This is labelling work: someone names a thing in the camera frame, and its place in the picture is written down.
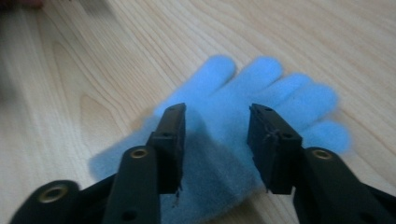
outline blue glove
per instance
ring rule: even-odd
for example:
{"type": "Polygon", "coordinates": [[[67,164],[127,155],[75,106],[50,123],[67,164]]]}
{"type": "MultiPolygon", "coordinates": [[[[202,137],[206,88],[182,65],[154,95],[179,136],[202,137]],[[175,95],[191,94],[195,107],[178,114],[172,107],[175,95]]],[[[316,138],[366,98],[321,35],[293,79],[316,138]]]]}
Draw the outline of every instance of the blue glove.
{"type": "Polygon", "coordinates": [[[282,76],[281,64],[259,57],[233,78],[235,64],[214,56],[160,104],[142,128],[95,156],[96,179],[117,172],[122,153],[145,145],[166,107],[185,103],[186,139],[182,191],[162,195],[162,223],[195,223],[218,216],[263,186],[247,145],[249,106],[276,110],[304,139],[304,147],[342,152],[349,146],[345,127],[324,119],[337,96],[329,87],[303,74],[282,76]]]}

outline wooden table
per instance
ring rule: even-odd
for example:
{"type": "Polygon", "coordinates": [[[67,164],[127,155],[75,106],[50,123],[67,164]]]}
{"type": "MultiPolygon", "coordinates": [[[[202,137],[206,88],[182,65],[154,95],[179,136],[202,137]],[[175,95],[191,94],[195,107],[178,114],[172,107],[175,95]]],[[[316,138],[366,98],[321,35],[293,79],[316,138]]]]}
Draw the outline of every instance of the wooden table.
{"type": "MultiPolygon", "coordinates": [[[[0,14],[0,223],[55,179],[93,184],[88,160],[208,56],[277,57],[336,89],[343,159],[396,195],[396,2],[48,0],[0,14]]],[[[297,222],[291,197],[257,192],[212,223],[297,222]]]]}

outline black plastic part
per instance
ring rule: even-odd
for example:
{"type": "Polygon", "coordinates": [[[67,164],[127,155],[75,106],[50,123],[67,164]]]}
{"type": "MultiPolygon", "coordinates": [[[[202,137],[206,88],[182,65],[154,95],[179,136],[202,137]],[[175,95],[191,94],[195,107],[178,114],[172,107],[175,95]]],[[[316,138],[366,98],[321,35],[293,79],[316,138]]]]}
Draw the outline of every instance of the black plastic part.
{"type": "Polygon", "coordinates": [[[160,223],[157,156],[152,147],[133,147],[121,160],[103,224],[160,223]]]}
{"type": "Polygon", "coordinates": [[[265,186],[274,194],[291,194],[291,163],[302,150],[302,137],[275,110],[253,104],[247,143],[265,186]]]}
{"type": "Polygon", "coordinates": [[[11,220],[11,224],[71,223],[78,185],[69,180],[50,182],[33,192],[11,220]]]}
{"type": "Polygon", "coordinates": [[[159,191],[175,193],[182,177],[186,106],[173,105],[163,112],[157,130],[151,134],[147,146],[154,147],[158,156],[159,191]]]}
{"type": "Polygon", "coordinates": [[[159,223],[158,194],[174,193],[180,188],[185,111],[184,104],[166,109],[148,145],[128,150],[118,174],[84,190],[78,190],[75,182],[67,180],[48,183],[25,201],[10,223],[98,224],[102,220],[104,223],[159,223]],[[127,154],[137,148],[144,148],[149,154],[141,160],[130,160],[127,154]],[[37,197],[51,188],[55,189],[48,197],[62,193],[62,199],[40,203],[37,197]]]}
{"type": "Polygon", "coordinates": [[[303,151],[295,176],[300,223],[396,223],[391,214],[330,150],[303,151]]]}
{"type": "Polygon", "coordinates": [[[365,185],[368,190],[375,196],[379,203],[388,210],[388,212],[393,216],[396,220],[396,197],[390,194],[387,194],[384,191],[379,189],[375,189],[371,186],[365,185]]]}

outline glove finger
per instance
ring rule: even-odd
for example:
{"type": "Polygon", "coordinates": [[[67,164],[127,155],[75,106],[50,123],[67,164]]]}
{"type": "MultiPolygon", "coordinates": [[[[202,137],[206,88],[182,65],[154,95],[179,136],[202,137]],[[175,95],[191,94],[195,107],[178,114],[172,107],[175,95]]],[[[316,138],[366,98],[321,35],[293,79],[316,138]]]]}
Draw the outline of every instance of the glove finger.
{"type": "Polygon", "coordinates": [[[249,95],[265,89],[282,76],[282,65],[271,57],[258,57],[224,87],[236,95],[249,95]]]}
{"type": "Polygon", "coordinates": [[[303,147],[323,147],[341,153],[350,146],[347,128],[332,120],[324,120],[301,132],[303,147]]]}
{"type": "Polygon", "coordinates": [[[332,112],[337,106],[334,90],[323,84],[312,84],[295,92],[276,112],[297,132],[332,112]]]}
{"type": "Polygon", "coordinates": [[[250,103],[275,107],[309,83],[312,83],[312,79],[307,75],[299,73],[290,74],[276,81],[264,91],[260,91],[252,96],[250,103]]]}
{"type": "Polygon", "coordinates": [[[197,104],[220,89],[235,73],[235,63],[223,55],[210,57],[192,77],[161,103],[154,114],[161,115],[166,107],[179,103],[197,104]]]}

